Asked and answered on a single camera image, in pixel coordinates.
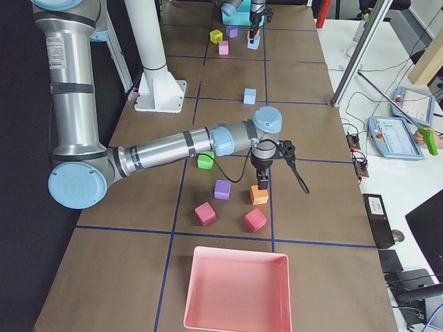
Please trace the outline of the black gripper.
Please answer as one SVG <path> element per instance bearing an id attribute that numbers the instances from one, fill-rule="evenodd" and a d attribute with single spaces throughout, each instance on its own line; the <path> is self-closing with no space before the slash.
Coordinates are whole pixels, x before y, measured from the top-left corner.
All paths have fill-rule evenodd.
<path id="1" fill-rule="evenodd" d="M 254 43 L 255 36 L 258 32 L 258 27 L 264 24 L 264 13 L 263 12 L 250 12 L 250 29 L 248 31 L 248 42 L 250 44 Z"/>
<path id="2" fill-rule="evenodd" d="M 267 190 L 269 186 L 269 171 L 272 166 L 272 159 L 258 158 L 257 156 L 251 156 L 251 163 L 256 170 L 257 176 L 257 188 L 259 190 Z"/>

